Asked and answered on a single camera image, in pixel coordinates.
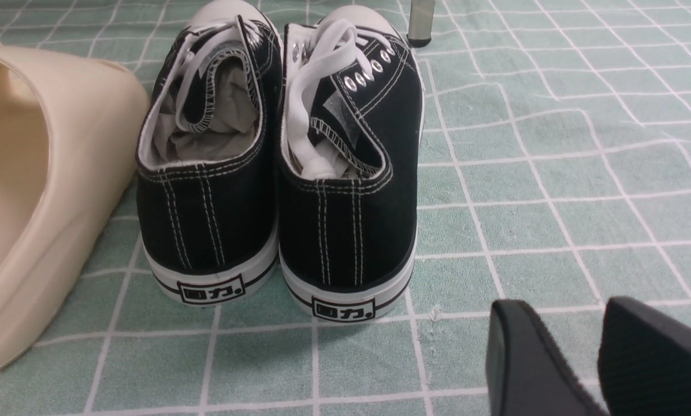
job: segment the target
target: shoe tongue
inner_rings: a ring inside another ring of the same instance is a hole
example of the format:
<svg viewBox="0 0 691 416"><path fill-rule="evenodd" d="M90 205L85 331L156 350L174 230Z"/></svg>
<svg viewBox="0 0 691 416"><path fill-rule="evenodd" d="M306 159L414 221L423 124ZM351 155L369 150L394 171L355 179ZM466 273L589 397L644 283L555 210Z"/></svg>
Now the shoe tongue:
<svg viewBox="0 0 691 416"><path fill-rule="evenodd" d="M314 146L329 140L341 156L361 174L379 170L381 158L348 109L346 101L330 78L320 81L309 117L307 133Z"/></svg>
<svg viewBox="0 0 691 416"><path fill-rule="evenodd" d="M216 115L216 107L221 107L224 103L231 101L235 95L248 95L255 97L255 92L251 91L252 85L247 82L246 73L250 70L248 55L245 45L240 40L240 31L229 29L224 32L223 39L216 38L213 41L217 45L207 45L214 34L208 35L206 39L200 39L192 47L192 53L203 53L208 50L205 58L201 61L198 68L193 72L187 73L192 81L184 103L179 103L181 107L181 124L179 128L189 132L201 133L210 127L213 130L237 129L239 131L248 130L246 126L239 124L251 124L254 120L240 120L235 117L229 120L220 120L220 116L233 115L235 111L226 111ZM234 100L235 102L246 102L248 100Z"/></svg>

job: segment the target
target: white rubber sole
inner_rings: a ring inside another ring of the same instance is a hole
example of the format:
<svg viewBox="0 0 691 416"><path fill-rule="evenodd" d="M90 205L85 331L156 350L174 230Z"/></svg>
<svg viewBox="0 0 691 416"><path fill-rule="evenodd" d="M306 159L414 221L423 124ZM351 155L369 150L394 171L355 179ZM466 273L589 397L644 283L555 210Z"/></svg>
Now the white rubber sole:
<svg viewBox="0 0 691 416"><path fill-rule="evenodd" d="M293 274L283 257L281 271L293 300L306 313L344 324L371 321L389 313L404 295L415 265L415 242L407 263L392 279L362 292L329 292L313 286Z"/></svg>
<svg viewBox="0 0 691 416"><path fill-rule="evenodd" d="M184 305L206 307L246 298L263 287L274 272L278 254L278 226L255 256L224 272L196 276L169 270L153 261L150 269L161 291Z"/></svg>

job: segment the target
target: beige slide sandal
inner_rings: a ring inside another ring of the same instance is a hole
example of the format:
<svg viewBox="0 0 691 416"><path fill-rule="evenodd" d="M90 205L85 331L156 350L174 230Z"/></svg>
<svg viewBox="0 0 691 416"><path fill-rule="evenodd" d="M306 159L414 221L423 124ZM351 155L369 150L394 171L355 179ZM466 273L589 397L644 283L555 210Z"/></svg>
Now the beige slide sandal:
<svg viewBox="0 0 691 416"><path fill-rule="evenodd" d="M0 369L73 288L131 181L148 105L119 64L0 44Z"/></svg>

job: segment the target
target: rubber foot cap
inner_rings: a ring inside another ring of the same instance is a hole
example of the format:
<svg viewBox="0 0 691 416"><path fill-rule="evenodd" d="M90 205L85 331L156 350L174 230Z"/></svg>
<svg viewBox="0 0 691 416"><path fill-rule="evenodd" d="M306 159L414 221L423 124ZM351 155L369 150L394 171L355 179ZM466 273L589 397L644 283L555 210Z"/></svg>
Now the rubber foot cap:
<svg viewBox="0 0 691 416"><path fill-rule="evenodd" d="M407 39L411 47L424 47L427 46L433 38L427 39Z"/></svg>

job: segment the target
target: chair leg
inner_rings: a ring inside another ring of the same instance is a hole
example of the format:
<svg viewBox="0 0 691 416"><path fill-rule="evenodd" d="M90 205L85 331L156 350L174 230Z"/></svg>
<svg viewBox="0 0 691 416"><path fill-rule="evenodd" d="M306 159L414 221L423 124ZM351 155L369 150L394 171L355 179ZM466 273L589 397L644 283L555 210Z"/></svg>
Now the chair leg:
<svg viewBox="0 0 691 416"><path fill-rule="evenodd" d="M413 47L424 47L430 43L435 8L436 0L412 0L407 40Z"/></svg>

